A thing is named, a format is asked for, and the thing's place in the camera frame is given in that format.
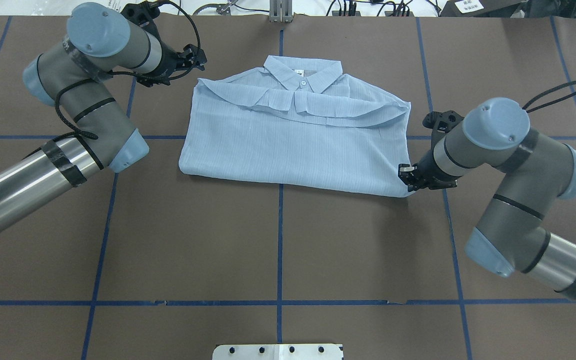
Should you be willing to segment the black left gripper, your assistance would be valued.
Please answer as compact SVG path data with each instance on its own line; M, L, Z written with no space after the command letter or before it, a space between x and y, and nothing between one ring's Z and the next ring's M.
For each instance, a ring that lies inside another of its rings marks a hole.
M150 48L144 62L135 69L136 81L148 88L170 85L170 82L188 75L193 69L204 71L207 62L203 48L194 44L187 44L182 52L156 45Z

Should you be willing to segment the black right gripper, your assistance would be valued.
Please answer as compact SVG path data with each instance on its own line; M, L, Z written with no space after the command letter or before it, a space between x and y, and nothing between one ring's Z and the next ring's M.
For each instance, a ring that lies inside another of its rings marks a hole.
M432 153L426 153L415 164L398 164L398 178L406 185L409 192L422 189L439 191L458 186L458 177L441 170Z

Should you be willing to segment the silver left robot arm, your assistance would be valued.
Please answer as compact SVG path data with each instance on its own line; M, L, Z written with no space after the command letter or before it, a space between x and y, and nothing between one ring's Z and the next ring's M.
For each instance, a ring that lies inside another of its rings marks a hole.
M167 45L155 19L175 7L196 37L182 51ZM0 233L102 170L135 164L150 148L105 82L130 76L145 87L170 85L207 62L195 22L173 0L76 6L66 34L23 70L28 92L54 109L68 132L49 139L0 173Z

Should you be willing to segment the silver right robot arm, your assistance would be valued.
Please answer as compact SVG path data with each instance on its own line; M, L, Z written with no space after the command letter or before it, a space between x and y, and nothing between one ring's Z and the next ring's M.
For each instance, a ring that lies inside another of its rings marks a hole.
M576 301L576 244L543 228L558 199L576 198L576 149L542 134L518 102L494 97L465 117L435 122L430 150L398 166L410 192L455 188L480 166L503 173L464 248L502 278L521 272Z

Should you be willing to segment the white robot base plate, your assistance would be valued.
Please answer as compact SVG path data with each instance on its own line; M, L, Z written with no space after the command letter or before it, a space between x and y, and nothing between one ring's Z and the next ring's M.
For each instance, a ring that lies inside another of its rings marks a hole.
M213 360L343 360L342 344L222 344L215 347Z

